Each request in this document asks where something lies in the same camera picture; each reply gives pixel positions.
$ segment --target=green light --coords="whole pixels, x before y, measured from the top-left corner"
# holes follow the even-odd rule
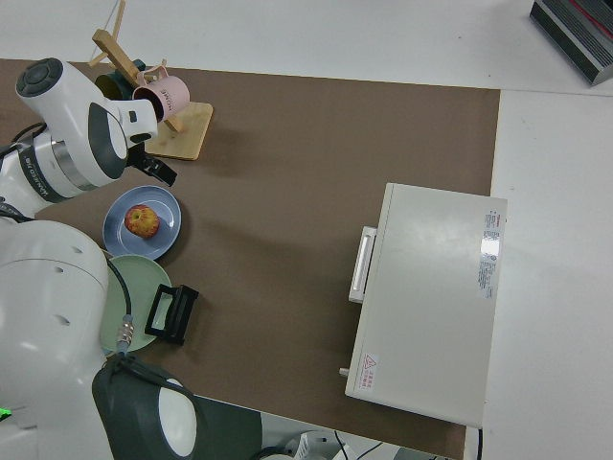
[[[4,407],[0,407],[0,421],[3,421],[7,417],[10,417],[12,414],[10,409],[5,409]]]

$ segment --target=warning label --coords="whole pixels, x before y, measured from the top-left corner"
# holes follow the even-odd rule
[[[363,391],[373,391],[375,385],[376,365],[379,363],[379,356],[364,353],[362,365],[360,366],[359,389]]]
[[[500,219],[502,216],[496,210],[486,214],[481,239],[481,260],[477,282],[479,284],[479,296],[490,299],[496,290],[495,273],[500,256]]]

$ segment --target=mug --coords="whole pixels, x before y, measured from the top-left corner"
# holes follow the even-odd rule
[[[145,70],[145,63],[140,59],[132,62],[138,70]],[[110,74],[100,75],[96,78],[94,84],[98,86],[106,98],[112,101],[129,101],[132,99],[134,88],[118,70]]]
[[[147,82],[145,74],[159,73],[158,79]],[[169,76],[166,67],[158,65],[138,73],[140,86],[134,90],[132,99],[147,99],[153,104],[158,123],[183,110],[190,103],[190,90],[178,77]]]

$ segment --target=pink mug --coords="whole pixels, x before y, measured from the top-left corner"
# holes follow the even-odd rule
[[[147,82],[145,74],[158,71],[158,79]],[[140,86],[132,93],[132,99],[147,99],[153,104],[158,123],[183,110],[190,103],[190,90],[178,77],[169,76],[166,67],[158,65],[139,72],[136,78]]]

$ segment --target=green plate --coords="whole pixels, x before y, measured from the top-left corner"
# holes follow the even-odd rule
[[[166,271],[164,271],[164,268],[147,257],[125,255],[115,257],[111,259],[111,262],[122,274],[132,302],[134,336],[128,350],[138,350],[156,338],[155,335],[145,333],[145,325],[147,324],[151,304],[155,298],[158,286],[166,285],[170,287],[170,278]],[[164,318],[171,301],[172,299],[168,295],[163,295],[160,299],[160,306],[153,321],[154,328],[164,329]],[[115,351],[117,346],[117,330],[122,324],[124,314],[124,293],[117,281],[117,277],[109,269],[106,306],[104,307],[100,329],[100,343],[105,350]]]

